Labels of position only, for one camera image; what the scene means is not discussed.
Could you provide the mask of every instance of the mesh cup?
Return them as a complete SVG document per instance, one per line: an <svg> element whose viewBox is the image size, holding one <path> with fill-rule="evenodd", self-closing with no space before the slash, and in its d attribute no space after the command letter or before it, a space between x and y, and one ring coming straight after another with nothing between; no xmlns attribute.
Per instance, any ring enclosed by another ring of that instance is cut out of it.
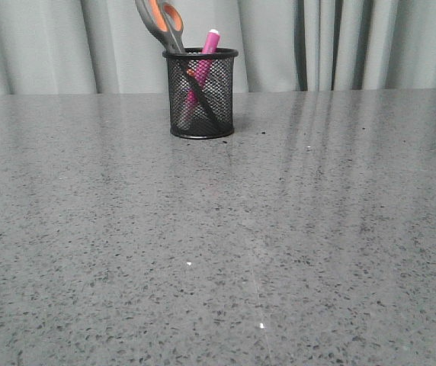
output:
<svg viewBox="0 0 436 366"><path fill-rule="evenodd" d="M233 61L239 53L201 50L162 54L167 59L171 133L188 139L228 136L233 133Z"/></svg>

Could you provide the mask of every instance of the pen holder rim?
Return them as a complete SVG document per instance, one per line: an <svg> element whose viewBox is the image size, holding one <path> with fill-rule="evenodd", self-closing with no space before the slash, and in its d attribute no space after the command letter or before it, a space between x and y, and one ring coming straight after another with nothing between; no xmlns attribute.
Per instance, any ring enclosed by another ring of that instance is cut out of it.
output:
<svg viewBox="0 0 436 366"><path fill-rule="evenodd" d="M228 59L230 57L237 57L239 51L232 48L217 48L215 53L201 53L202 47L186 48L187 53L170 53L168 51L162 52L166 59Z"/></svg>

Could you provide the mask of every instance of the orange scissor handle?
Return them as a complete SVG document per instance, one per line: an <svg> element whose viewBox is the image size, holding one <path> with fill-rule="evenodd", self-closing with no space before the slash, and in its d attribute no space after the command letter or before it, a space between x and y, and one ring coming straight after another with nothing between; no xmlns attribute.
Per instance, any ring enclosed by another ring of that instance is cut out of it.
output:
<svg viewBox="0 0 436 366"><path fill-rule="evenodd" d="M150 6L152 8L152 13L154 15L157 27L159 27L162 32L168 32L169 29L167 27L167 23L164 19L164 15L161 12L157 0L150 0ZM182 31L182 19L178 11L175 10L175 8L167 2L163 5L163 10L166 14L168 14L169 17L171 17L172 21L174 21L175 30L178 32Z"/></svg>

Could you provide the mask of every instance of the table surface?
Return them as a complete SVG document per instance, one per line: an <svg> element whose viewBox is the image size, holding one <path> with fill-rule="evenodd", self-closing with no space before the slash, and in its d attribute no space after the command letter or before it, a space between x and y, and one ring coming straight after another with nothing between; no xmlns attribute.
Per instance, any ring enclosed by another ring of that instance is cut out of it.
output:
<svg viewBox="0 0 436 366"><path fill-rule="evenodd" d="M436 89L0 96L0 365L436 365Z"/></svg>

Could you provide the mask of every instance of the black mesh pen holder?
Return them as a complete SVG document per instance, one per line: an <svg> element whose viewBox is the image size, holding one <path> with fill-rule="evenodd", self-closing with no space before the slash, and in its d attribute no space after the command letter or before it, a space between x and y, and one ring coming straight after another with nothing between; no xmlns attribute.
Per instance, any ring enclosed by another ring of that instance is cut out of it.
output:
<svg viewBox="0 0 436 366"><path fill-rule="evenodd" d="M238 51L186 51L163 53L167 59L171 133L187 139L215 139L232 134L233 61Z"/></svg>

